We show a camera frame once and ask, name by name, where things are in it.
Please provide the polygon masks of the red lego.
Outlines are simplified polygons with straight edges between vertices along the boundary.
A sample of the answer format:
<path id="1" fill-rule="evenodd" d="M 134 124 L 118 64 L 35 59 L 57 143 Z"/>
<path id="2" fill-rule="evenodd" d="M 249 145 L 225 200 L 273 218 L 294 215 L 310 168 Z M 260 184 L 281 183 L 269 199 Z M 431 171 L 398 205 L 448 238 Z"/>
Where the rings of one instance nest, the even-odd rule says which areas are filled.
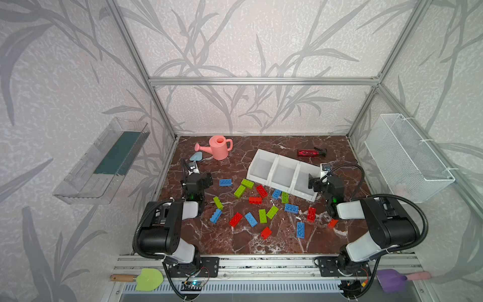
<path id="1" fill-rule="evenodd" d="M 243 217 L 244 216 L 242 214 L 236 213 L 229 222 L 230 226 L 235 228 Z"/>
<path id="2" fill-rule="evenodd" d="M 316 220 L 316 209 L 313 207 L 308 208 L 307 221 L 314 223 Z"/>
<path id="3" fill-rule="evenodd" d="M 332 219 L 329 223 L 328 223 L 328 228 L 329 229 L 334 229 L 336 226 L 337 226 L 337 223 L 338 223 L 338 220 L 336 219 Z"/>
<path id="4" fill-rule="evenodd" d="M 262 198 L 249 197 L 249 203 L 253 204 L 253 205 L 261 205 L 262 204 Z"/>
<path id="5" fill-rule="evenodd" d="M 268 192 L 265 190 L 265 187 L 263 185 L 257 186 L 256 190 L 259 193 L 261 198 L 268 197 Z"/>
<path id="6" fill-rule="evenodd" d="M 260 233 L 260 236 L 264 239 L 267 240 L 272 234 L 272 230 L 269 227 L 266 227 L 263 229 L 263 231 Z"/>

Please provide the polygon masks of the red lego bottom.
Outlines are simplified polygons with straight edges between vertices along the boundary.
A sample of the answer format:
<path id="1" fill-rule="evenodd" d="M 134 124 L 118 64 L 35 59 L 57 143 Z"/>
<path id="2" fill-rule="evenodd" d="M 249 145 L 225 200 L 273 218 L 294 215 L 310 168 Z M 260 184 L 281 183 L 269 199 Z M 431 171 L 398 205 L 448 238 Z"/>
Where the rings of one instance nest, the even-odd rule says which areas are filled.
<path id="1" fill-rule="evenodd" d="M 263 231 L 260 233 L 260 236 L 264 239 L 267 240 L 272 234 L 272 230 L 269 227 L 266 227 L 263 229 Z"/>

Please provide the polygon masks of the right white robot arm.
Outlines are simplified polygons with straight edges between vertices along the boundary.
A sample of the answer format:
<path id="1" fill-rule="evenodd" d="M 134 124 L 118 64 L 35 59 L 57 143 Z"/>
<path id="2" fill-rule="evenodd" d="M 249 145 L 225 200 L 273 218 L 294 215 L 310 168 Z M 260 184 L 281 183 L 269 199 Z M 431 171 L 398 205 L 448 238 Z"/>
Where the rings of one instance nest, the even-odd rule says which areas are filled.
<path id="1" fill-rule="evenodd" d="M 337 256 L 314 259 L 323 277 L 354 276 L 368 268 L 369 261 L 412 249 L 428 235 L 426 215 L 418 205 L 402 196 L 377 194 L 345 201 L 345 186 L 336 175 L 309 175 L 308 188 L 323 193 L 332 223 L 363 220 L 367 225 L 367 232 L 341 247 Z"/>

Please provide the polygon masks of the light blue trowel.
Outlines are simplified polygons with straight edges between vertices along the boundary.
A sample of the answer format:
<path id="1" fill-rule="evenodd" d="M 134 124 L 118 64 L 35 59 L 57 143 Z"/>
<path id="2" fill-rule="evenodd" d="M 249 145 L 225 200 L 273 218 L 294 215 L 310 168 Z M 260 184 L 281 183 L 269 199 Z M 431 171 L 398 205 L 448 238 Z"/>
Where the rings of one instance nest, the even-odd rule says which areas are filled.
<path id="1" fill-rule="evenodd" d="M 190 157 L 190 161 L 192 162 L 199 162 L 199 161 L 202 161 L 203 159 L 203 153 L 202 152 L 196 152 L 195 154 L 193 154 L 191 157 Z"/>

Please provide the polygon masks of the green lego left side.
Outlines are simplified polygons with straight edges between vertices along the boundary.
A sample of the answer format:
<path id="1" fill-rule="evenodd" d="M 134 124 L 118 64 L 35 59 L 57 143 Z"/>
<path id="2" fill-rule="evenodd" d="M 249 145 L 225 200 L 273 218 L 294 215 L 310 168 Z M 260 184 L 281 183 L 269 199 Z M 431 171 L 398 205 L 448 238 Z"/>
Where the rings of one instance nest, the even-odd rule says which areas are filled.
<path id="1" fill-rule="evenodd" d="M 216 205 L 217 209 L 223 210 L 223 204 L 221 203 L 219 197 L 215 196 L 213 198 L 213 201 L 215 202 L 215 205 Z"/>

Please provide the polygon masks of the right white bin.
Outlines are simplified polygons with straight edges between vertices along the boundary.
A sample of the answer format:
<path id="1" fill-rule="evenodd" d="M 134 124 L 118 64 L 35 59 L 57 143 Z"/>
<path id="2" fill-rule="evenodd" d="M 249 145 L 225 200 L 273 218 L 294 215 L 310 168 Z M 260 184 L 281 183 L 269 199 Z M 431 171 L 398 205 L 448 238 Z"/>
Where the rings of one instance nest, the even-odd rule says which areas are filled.
<path id="1" fill-rule="evenodd" d="M 320 172 L 319 166 L 300 162 L 294 173 L 289 193 L 309 202 L 315 201 L 317 193 L 308 187 L 309 176 L 320 178 Z"/>

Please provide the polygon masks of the green lego beside upper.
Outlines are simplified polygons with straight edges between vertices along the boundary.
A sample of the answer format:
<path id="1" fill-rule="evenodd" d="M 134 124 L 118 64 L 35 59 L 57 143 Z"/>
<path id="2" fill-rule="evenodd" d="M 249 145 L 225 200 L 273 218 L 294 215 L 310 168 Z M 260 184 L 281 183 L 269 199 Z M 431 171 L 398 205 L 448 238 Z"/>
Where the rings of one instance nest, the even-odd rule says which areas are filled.
<path id="1" fill-rule="evenodd" d="M 236 198 L 241 198 L 244 194 L 244 192 L 246 191 L 246 187 L 244 185 L 240 185 L 237 190 L 235 191 L 234 195 Z"/>

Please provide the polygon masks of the blue lego under bins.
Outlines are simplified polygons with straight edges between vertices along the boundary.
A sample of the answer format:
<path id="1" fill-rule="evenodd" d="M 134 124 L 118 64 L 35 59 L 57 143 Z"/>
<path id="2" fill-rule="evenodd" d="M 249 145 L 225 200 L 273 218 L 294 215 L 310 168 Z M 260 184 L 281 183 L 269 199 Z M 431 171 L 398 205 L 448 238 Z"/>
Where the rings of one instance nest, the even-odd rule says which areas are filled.
<path id="1" fill-rule="evenodd" d="M 281 195 L 282 195 L 282 191 L 281 190 L 274 190 L 274 192 L 272 194 L 272 199 L 273 200 L 278 200 Z"/>

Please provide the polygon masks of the light blue lego centre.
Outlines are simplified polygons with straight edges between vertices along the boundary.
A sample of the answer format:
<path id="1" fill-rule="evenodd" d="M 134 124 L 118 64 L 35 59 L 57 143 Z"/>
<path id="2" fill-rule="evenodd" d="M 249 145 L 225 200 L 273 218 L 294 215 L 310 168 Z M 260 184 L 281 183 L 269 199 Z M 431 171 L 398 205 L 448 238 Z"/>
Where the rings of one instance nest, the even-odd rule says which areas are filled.
<path id="1" fill-rule="evenodd" d="M 245 215 L 245 218 L 246 218 L 246 220 L 248 221 L 248 223 L 251 227 L 254 227 L 258 224 L 257 220 L 255 219 L 255 217 L 251 213 L 247 213 Z"/>

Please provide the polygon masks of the green lego centre tilted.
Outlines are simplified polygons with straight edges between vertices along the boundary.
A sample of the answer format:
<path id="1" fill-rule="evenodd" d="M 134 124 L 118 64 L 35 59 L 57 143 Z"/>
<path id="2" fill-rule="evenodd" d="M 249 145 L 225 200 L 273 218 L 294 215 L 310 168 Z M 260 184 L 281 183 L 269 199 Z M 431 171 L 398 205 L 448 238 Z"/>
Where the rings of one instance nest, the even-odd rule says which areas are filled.
<path id="1" fill-rule="evenodd" d="M 275 217 L 275 215 L 277 214 L 278 211 L 279 211 L 278 207 L 272 206 L 266 214 L 267 218 L 272 220 Z"/>

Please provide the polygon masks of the left white bin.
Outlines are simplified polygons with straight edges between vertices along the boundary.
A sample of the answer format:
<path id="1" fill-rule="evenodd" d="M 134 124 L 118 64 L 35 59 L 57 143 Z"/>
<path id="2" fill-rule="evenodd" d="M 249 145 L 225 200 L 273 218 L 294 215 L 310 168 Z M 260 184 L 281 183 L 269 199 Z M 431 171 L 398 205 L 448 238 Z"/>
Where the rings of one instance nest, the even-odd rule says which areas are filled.
<path id="1" fill-rule="evenodd" d="M 259 149 L 249 165 L 246 179 L 251 182 L 268 185 L 272 166 L 278 157 L 275 153 Z"/>

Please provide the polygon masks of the left circuit board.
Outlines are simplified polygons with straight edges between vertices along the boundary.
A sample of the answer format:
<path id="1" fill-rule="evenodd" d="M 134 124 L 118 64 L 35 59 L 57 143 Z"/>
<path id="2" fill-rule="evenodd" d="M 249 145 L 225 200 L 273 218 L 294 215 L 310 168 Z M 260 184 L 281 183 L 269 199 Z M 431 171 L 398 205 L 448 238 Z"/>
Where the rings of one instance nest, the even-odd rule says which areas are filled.
<path id="1" fill-rule="evenodd" d="M 181 291 L 187 291 L 187 292 L 199 292 L 202 291 L 204 288 L 205 284 L 203 281 L 183 281 L 181 283 Z"/>

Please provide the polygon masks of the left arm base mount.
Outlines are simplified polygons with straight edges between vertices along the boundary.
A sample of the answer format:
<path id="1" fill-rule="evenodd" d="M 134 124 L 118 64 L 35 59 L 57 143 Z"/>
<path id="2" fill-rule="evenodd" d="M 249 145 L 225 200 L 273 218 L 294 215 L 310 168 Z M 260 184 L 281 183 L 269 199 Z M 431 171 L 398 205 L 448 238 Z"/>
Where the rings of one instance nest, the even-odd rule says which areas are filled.
<path id="1" fill-rule="evenodd" d="M 201 257 L 191 264 L 169 265 L 168 273 L 171 278 L 217 278 L 220 268 L 219 257 Z"/>

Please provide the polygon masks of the aluminium front rail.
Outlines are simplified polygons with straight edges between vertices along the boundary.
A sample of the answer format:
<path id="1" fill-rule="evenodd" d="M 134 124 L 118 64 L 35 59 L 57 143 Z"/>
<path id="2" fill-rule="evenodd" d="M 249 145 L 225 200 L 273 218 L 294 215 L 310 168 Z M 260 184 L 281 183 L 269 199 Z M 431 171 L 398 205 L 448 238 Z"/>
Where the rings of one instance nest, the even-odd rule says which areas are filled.
<path id="1" fill-rule="evenodd" d="M 325 260 L 319 265 L 315 254 L 279 254 L 279 255 L 216 255 L 202 256 L 206 269 L 207 284 L 201 294 L 228 293 L 338 293 L 342 281 L 365 281 L 367 273 L 373 271 L 370 262 L 358 273 L 341 275 L 335 268 L 335 260 Z M 113 274 L 139 275 L 142 269 L 158 269 L 166 274 L 160 259 L 145 259 L 138 255 L 119 256 L 114 265 Z M 384 256 L 378 271 L 394 269 L 401 274 L 422 273 L 422 266 L 415 254 L 393 254 Z M 411 281 L 420 301 L 440 301 L 429 280 Z M 174 294 L 168 281 L 150 292 L 136 292 L 135 284 L 128 281 L 109 282 L 101 301 L 119 301 L 123 294 Z"/>

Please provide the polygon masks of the clear wall shelf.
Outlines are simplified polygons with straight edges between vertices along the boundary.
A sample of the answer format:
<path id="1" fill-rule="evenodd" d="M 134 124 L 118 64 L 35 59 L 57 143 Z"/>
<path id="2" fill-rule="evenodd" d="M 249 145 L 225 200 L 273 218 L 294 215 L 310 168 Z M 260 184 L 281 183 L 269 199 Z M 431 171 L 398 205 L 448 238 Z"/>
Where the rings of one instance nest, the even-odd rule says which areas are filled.
<path id="1" fill-rule="evenodd" d="M 108 205 L 150 135 L 147 122 L 113 118 L 55 188 L 68 205 Z"/>

